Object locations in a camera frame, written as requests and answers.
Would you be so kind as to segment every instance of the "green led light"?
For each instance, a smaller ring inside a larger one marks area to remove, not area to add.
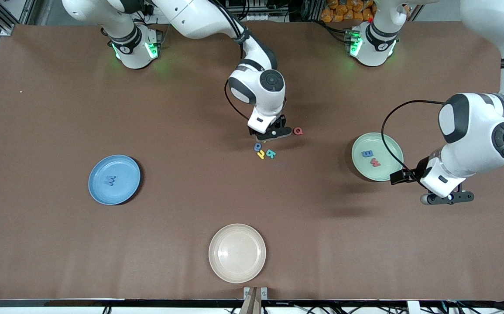
[[[351,45],[351,55],[356,56],[362,46],[362,38],[359,38],[354,44]]]
[[[390,52],[389,52],[389,54],[387,54],[387,56],[390,56],[391,54],[393,54],[393,47],[395,46],[396,43],[397,43],[397,40],[394,40],[393,44],[391,44]]]
[[[155,44],[145,43],[145,47],[147,48],[147,51],[149,52],[149,56],[151,57],[151,59],[154,59],[158,56],[157,46]]]
[[[120,55],[118,54],[118,50],[116,50],[116,47],[112,45],[112,48],[114,49],[114,52],[116,52],[116,58],[120,60]]]

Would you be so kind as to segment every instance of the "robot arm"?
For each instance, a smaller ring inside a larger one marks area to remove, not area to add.
[[[118,59],[140,69],[158,57],[156,30],[135,25],[129,14],[141,10],[143,0],[62,0],[75,19],[99,24],[106,32]],[[281,115],[285,80],[277,71],[277,59],[246,26],[216,0],[153,0],[153,4],[185,37],[200,39],[226,34],[241,44],[246,57],[230,74],[228,85],[234,97],[254,105],[248,120],[250,134],[265,141],[290,135]]]
[[[215,0],[153,0],[157,8],[185,37],[200,39],[222,33],[241,44],[246,56],[228,78],[234,97],[254,105],[248,119],[250,134],[258,140],[290,135],[281,110],[285,102],[285,80],[277,71],[277,59],[246,26]]]
[[[403,4],[430,4],[439,0],[375,0],[378,6],[372,22],[352,28],[359,34],[349,54],[367,66],[383,64],[393,54],[397,35],[407,20]]]
[[[501,90],[498,94],[454,95],[439,112],[439,127],[447,144],[423,159],[414,174],[431,193],[450,200],[452,191],[468,177],[504,165],[504,5],[462,0],[461,18],[500,50]],[[392,184],[398,183],[398,175],[391,175]],[[433,195],[429,197],[424,195],[423,203],[431,203]]]
[[[143,68],[158,56],[156,30],[135,25],[129,15],[138,11],[142,2],[62,0],[62,4],[74,19],[102,26],[117,58],[128,68]]]

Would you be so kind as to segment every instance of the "green plate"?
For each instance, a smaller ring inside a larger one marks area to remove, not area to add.
[[[403,163],[403,151],[399,144],[388,135],[384,134],[384,138],[392,153]],[[351,154],[357,170],[370,180],[388,181],[391,173],[402,168],[386,150],[380,133],[366,133],[358,137],[353,144]]]

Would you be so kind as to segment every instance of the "blue plate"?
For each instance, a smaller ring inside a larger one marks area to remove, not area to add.
[[[89,193],[101,204],[117,205],[132,197],[140,181],[140,167],[134,159],[112,155],[99,161],[91,171]]]

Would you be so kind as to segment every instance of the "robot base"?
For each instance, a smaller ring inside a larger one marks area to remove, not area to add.
[[[368,40],[366,40],[366,28],[369,25],[369,22],[362,22],[362,24],[354,26],[352,28],[353,32],[358,32],[358,34],[360,34],[360,37],[356,40],[356,42],[351,43],[351,48],[350,50],[347,50],[347,53],[364,65],[382,65],[384,62],[386,62],[387,58],[389,58],[389,56],[393,54],[393,48],[396,41],[394,41],[394,43],[391,44],[386,50],[376,51],[374,46],[372,46],[372,44],[370,44]]]
[[[116,58],[130,69],[144,68],[157,59],[160,54],[162,31],[153,30],[144,25],[137,27],[141,30],[142,40],[134,48],[134,51],[130,54],[124,54],[113,46]]]

